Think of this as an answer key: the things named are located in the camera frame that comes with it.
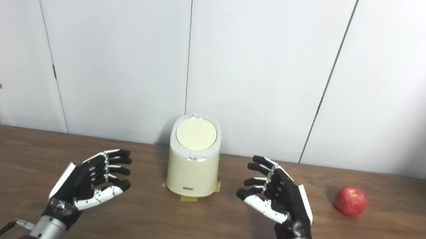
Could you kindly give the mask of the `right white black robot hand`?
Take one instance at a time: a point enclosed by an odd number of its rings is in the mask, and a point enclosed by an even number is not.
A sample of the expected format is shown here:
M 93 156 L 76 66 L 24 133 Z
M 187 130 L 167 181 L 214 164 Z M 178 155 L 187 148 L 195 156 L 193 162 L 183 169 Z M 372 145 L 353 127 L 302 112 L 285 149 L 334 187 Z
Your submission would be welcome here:
M 267 157 L 254 155 L 247 167 L 263 177 L 246 179 L 237 197 L 276 223 L 277 239 L 312 239 L 312 211 L 303 185 Z

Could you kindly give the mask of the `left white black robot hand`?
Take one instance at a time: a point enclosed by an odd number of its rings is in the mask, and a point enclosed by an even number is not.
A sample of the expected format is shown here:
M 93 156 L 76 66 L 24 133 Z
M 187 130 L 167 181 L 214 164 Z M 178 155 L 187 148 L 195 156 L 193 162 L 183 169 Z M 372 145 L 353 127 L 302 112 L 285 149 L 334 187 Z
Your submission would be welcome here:
M 124 193 L 131 187 L 129 176 L 130 151 L 112 149 L 101 151 L 80 165 L 70 163 L 49 193 L 43 216 L 48 216 L 71 228 L 83 211 L 101 205 Z

